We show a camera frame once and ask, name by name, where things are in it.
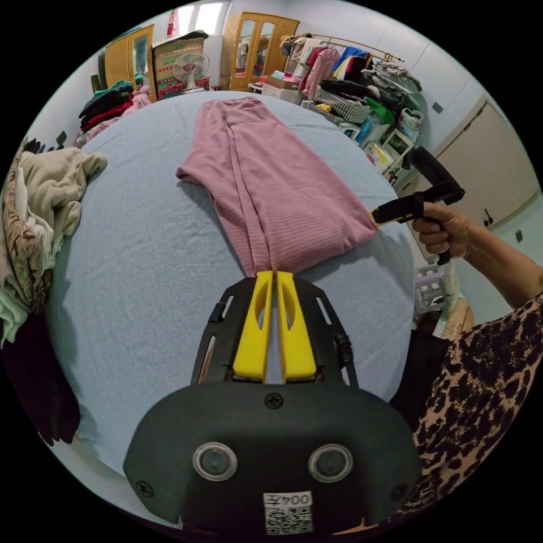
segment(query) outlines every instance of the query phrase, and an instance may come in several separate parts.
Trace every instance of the green bag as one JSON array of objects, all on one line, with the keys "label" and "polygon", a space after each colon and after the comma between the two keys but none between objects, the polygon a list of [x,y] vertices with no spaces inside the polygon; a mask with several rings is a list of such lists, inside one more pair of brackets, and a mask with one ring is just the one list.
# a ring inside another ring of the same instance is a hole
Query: green bag
[{"label": "green bag", "polygon": [[372,110],[372,117],[377,116],[381,120],[381,124],[394,124],[396,121],[396,116],[390,109],[387,109],[384,107],[383,104],[377,102],[377,100],[374,100],[373,98],[366,97],[366,103]]}]

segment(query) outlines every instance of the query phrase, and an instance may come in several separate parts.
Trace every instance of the pink striped garment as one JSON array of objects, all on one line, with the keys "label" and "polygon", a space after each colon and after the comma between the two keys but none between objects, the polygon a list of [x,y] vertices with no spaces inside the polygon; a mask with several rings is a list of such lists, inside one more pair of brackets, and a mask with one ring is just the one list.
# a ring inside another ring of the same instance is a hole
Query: pink striped garment
[{"label": "pink striped garment", "polygon": [[207,189],[250,277],[300,272],[377,231],[343,180],[256,98],[203,104],[176,175]]}]

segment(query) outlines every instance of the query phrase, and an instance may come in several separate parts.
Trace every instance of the qr code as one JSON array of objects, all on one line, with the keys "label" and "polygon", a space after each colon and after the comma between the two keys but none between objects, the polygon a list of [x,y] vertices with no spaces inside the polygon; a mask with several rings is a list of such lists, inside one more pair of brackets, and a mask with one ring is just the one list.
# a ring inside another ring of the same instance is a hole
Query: qr code
[{"label": "qr code", "polygon": [[268,535],[284,536],[313,531],[310,507],[266,509],[266,532]]}]

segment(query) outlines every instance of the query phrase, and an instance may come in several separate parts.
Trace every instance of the label sticker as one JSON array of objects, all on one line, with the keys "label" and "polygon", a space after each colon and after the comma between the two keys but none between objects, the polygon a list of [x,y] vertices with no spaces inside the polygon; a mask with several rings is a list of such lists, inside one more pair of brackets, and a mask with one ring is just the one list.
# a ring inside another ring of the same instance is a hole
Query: label sticker
[{"label": "label sticker", "polygon": [[311,492],[288,492],[264,494],[266,533],[289,535],[313,531]]}]

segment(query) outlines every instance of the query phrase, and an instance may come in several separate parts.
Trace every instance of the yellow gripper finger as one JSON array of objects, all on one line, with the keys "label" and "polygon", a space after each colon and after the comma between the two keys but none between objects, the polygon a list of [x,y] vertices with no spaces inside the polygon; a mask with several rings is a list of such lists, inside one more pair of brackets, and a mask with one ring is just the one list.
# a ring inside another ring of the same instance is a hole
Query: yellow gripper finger
[{"label": "yellow gripper finger", "polygon": [[[234,360],[234,375],[237,378],[261,382],[266,380],[272,315],[272,288],[273,272],[259,272]],[[264,319],[261,328],[259,320],[262,310],[264,310]]]},{"label": "yellow gripper finger", "polygon": [[313,378],[317,366],[296,293],[294,276],[283,271],[277,272],[277,313],[283,383]]}]

